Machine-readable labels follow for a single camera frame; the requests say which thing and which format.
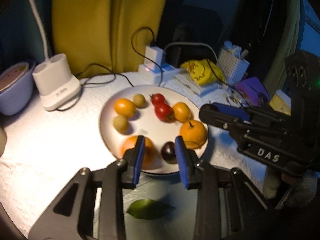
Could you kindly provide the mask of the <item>orange mandarin with stem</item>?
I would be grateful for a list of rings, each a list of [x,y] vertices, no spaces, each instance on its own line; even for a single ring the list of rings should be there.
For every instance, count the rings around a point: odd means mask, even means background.
[[[181,128],[179,135],[187,148],[198,149],[207,141],[207,130],[202,122],[189,120]]]

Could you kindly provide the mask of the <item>round orange kumquat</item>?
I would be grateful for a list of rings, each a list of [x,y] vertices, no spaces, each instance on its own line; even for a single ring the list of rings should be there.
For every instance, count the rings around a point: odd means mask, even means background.
[[[172,110],[174,112],[175,119],[181,123],[185,123],[191,120],[193,117],[190,108],[183,102],[178,102],[174,104]]]

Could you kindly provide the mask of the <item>large red tomato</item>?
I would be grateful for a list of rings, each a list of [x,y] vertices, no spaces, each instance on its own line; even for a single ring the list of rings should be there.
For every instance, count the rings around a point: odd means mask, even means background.
[[[159,120],[164,122],[169,122],[174,118],[172,108],[166,103],[158,103],[155,106],[155,114]]]

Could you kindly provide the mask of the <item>small red cherry tomato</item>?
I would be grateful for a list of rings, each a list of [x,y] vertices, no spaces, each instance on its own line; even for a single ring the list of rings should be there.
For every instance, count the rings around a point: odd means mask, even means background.
[[[150,101],[155,106],[160,103],[165,103],[165,97],[160,93],[151,94]]]

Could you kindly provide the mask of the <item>dark purple cherry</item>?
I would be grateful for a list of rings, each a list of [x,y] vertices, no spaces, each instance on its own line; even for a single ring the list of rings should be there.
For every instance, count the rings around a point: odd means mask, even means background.
[[[167,162],[176,161],[175,144],[172,141],[168,141],[162,146],[161,156]]]

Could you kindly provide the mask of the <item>green-brown longan front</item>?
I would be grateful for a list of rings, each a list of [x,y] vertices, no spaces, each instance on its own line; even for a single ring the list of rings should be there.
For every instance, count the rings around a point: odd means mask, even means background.
[[[137,108],[144,108],[146,106],[146,99],[142,94],[135,94],[133,96],[133,103]]]

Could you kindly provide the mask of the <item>orange mandarin without stem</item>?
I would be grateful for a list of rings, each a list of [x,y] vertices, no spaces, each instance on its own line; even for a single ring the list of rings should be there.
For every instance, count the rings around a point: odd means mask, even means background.
[[[135,147],[137,142],[137,135],[133,135],[131,137],[128,137],[125,139],[120,147],[121,155],[123,156],[125,151],[128,149],[132,149]],[[153,142],[148,138],[145,137],[145,151],[144,151],[144,157],[142,162],[142,168],[147,170],[149,166],[154,162],[155,156],[157,154],[157,151],[155,149],[155,146]]]

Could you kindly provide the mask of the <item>oval orange kumquat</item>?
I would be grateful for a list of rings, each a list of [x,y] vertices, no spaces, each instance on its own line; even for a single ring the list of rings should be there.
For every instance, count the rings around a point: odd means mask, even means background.
[[[126,98],[120,98],[114,103],[114,110],[118,115],[123,115],[128,119],[136,114],[135,104]]]

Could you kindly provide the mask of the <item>brown longan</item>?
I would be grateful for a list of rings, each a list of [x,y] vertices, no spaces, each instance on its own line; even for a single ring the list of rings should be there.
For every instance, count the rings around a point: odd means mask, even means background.
[[[123,115],[115,116],[113,119],[113,127],[119,133],[126,133],[127,130],[129,129],[129,121]]]

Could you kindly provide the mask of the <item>yellow duck bag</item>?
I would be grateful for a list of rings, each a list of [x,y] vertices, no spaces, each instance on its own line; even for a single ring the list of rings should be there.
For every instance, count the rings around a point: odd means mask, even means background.
[[[180,65],[186,69],[193,81],[198,85],[207,85],[216,81],[225,82],[221,69],[210,60],[189,60]]]

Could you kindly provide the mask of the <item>white perforated basket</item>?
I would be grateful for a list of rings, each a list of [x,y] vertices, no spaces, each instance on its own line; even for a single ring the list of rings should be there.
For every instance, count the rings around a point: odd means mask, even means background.
[[[223,71],[225,77],[232,83],[239,83],[250,63],[244,59],[234,57],[231,53],[221,48],[217,65]]]

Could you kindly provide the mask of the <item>white ceramic plate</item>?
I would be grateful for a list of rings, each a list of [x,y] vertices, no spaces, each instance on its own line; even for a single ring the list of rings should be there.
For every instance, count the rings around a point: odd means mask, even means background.
[[[163,122],[157,118],[149,97],[155,93],[162,94],[170,106],[178,102],[185,103],[191,110],[194,120],[199,120],[199,108],[182,94],[164,87],[144,85],[126,88],[110,97],[101,110],[99,126],[104,144],[117,159],[123,157],[121,148],[129,137],[143,135],[150,139],[155,147],[156,155],[153,162],[146,165],[142,171],[147,174],[161,176],[179,171],[178,165],[167,163],[161,157],[160,152],[164,143],[175,141],[175,138],[179,135],[182,123],[178,121]],[[119,99],[132,100],[136,94],[142,94],[145,97],[148,102],[147,106],[143,109],[137,109],[135,116],[129,120],[127,132],[120,133],[113,126],[113,119],[117,116],[114,104]]]

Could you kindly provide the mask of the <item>round grey placemat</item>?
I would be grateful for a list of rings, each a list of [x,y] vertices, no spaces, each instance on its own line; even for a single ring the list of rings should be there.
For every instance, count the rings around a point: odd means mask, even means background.
[[[229,234],[223,190],[217,180],[187,190],[178,174],[143,173],[123,194],[126,239],[222,239]]]

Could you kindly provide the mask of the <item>white power strip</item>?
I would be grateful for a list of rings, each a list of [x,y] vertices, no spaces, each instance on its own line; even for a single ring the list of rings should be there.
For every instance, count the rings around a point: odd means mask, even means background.
[[[173,79],[178,74],[184,74],[187,71],[183,68],[175,68],[169,64],[164,64],[155,69],[150,69],[144,64],[138,66],[139,75],[151,85],[159,85],[161,82],[167,82]]]

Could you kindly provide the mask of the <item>lavender bowl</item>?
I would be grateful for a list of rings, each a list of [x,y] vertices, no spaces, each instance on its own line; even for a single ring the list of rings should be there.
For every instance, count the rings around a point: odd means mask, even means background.
[[[1,74],[1,114],[14,115],[27,105],[34,90],[35,66],[34,60],[25,60]]]

